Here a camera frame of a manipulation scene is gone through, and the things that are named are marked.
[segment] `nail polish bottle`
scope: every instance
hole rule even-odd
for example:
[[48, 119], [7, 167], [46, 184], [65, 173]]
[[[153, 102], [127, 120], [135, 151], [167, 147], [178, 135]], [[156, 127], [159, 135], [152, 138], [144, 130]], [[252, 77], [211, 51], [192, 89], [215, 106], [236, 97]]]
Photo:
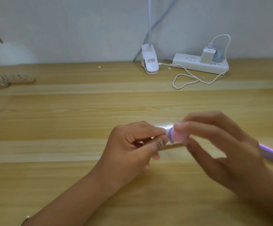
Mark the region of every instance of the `nail polish bottle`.
[[170, 143], [182, 142], [185, 138], [190, 136], [188, 133], [176, 131], [174, 127], [167, 129], [166, 135], [168, 136]]

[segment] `hand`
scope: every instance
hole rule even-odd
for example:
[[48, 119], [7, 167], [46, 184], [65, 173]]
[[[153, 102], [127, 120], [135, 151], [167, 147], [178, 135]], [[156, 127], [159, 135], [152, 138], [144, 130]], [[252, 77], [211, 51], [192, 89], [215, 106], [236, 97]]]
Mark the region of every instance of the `hand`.
[[226, 154], [214, 159], [194, 139], [184, 141], [210, 178], [242, 198], [273, 203], [273, 171], [265, 165], [258, 141], [228, 116], [219, 111], [190, 113], [174, 129], [208, 139]]
[[159, 159], [158, 150], [168, 142], [165, 133], [165, 129], [145, 121], [119, 125], [112, 130], [100, 160], [91, 171], [106, 187], [108, 195], [149, 167], [151, 157]]

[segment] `wood grain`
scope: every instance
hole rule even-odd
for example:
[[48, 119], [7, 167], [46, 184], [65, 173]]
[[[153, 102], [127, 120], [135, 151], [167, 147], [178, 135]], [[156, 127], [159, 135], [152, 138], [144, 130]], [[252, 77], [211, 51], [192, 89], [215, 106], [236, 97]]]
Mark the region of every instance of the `wood grain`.
[[[0, 225], [16, 225], [85, 175], [118, 124], [146, 120], [166, 127], [189, 112], [222, 110], [273, 147], [273, 59], [229, 64], [229, 73], [214, 84], [178, 91], [171, 87], [183, 73], [178, 68], [161, 66], [149, 76], [139, 63], [0, 67], [0, 74], [25, 72], [37, 79], [0, 90]], [[197, 140], [212, 156], [223, 156]], [[160, 155], [89, 225], [273, 225], [272, 217], [211, 181], [184, 147]]]

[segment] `purple nail file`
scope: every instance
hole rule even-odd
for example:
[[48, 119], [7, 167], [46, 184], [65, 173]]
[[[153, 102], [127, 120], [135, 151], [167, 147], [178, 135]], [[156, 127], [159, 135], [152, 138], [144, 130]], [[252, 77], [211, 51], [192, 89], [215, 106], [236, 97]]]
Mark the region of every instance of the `purple nail file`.
[[263, 158], [273, 161], [273, 149], [261, 143], [259, 145]]

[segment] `power strip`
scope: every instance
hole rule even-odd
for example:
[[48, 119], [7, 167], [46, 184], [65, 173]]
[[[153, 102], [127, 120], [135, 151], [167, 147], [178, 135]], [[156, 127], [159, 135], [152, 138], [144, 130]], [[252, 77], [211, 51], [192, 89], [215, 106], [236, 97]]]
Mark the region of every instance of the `power strip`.
[[223, 72], [227, 71], [229, 68], [226, 59], [224, 59], [221, 63], [215, 63], [212, 61], [210, 64], [201, 63], [200, 60], [201, 56], [176, 53], [172, 66], [178, 68], [184, 67], [189, 70], [197, 70], [213, 74], [225, 74]]

